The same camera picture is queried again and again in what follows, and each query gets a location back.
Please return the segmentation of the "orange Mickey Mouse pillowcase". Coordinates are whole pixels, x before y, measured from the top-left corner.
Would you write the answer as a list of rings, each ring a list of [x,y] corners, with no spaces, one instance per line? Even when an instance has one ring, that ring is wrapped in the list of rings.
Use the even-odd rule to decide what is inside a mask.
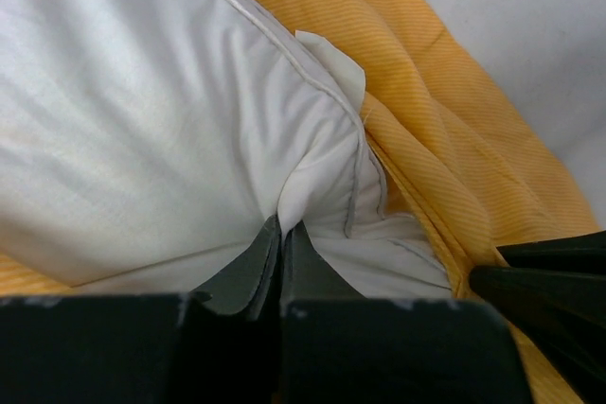
[[[449,296],[472,296],[473,267],[504,266],[501,245],[597,230],[572,175],[425,0],[255,1],[365,71],[360,115],[387,212],[419,222]]]

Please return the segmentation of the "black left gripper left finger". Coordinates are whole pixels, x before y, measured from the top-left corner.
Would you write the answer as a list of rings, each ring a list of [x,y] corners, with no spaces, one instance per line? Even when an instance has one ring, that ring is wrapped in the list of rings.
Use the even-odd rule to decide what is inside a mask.
[[[270,402],[280,243],[269,218],[187,292],[4,297],[2,401]]]

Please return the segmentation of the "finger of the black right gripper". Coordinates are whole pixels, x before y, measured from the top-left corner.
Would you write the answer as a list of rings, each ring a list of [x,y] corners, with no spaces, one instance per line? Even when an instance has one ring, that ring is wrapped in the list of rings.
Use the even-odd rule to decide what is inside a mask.
[[[605,397],[605,233],[501,246],[471,290],[520,328],[582,399]]]

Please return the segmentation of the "white pillow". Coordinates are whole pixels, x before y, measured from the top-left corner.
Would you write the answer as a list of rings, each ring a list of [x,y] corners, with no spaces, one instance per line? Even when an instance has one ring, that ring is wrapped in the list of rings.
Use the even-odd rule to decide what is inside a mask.
[[[277,217],[365,296],[449,296],[365,78],[255,0],[1,0],[2,293],[192,290]]]

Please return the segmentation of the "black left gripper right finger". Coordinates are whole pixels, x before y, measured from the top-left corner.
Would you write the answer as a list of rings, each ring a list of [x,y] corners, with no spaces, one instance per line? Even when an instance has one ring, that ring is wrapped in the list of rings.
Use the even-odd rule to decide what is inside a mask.
[[[285,403],[527,403],[504,319],[456,299],[366,298],[295,227],[282,250]]]

